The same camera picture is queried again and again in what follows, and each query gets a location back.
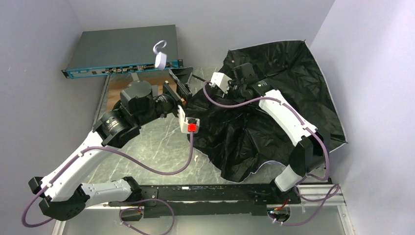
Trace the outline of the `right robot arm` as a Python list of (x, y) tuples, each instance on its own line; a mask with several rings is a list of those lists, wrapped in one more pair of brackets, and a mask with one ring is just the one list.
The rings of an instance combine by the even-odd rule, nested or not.
[(278, 192), (300, 184), (321, 165), (328, 167), (330, 134), (307, 121), (283, 96), (275, 81), (259, 78), (251, 63), (232, 69), (235, 78), (228, 82), (228, 93), (236, 98), (254, 99), (289, 137), (293, 151), (287, 167), (274, 179)]

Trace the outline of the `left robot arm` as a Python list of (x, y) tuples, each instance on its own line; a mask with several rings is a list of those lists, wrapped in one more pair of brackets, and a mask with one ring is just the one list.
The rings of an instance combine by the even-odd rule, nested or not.
[(123, 89), (113, 109), (97, 120), (82, 144), (59, 167), (29, 181), (43, 215), (66, 221), (101, 203), (138, 204), (143, 192), (131, 176), (101, 184), (85, 184), (83, 180), (107, 157), (120, 155), (121, 148), (140, 134), (142, 126), (168, 114), (179, 119), (181, 132), (194, 138), (200, 120), (184, 112), (192, 96), (188, 86), (191, 73), (191, 68), (169, 69), (176, 88), (164, 82), (161, 94), (148, 81), (134, 81)]

